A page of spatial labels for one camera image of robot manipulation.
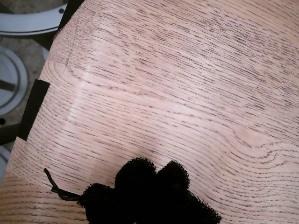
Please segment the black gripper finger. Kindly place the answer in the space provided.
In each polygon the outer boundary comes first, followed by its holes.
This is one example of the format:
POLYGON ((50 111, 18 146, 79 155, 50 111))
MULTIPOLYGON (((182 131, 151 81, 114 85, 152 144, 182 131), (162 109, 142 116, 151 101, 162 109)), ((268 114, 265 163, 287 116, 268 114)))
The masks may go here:
POLYGON ((190 179, 185 168, 176 161, 168 162, 155 172, 154 209, 150 224, 219 224, 221 215, 190 190, 190 179))
POLYGON ((114 187, 94 183, 79 197, 90 224, 134 224, 151 198, 155 165, 146 158, 134 158, 118 171, 114 187))

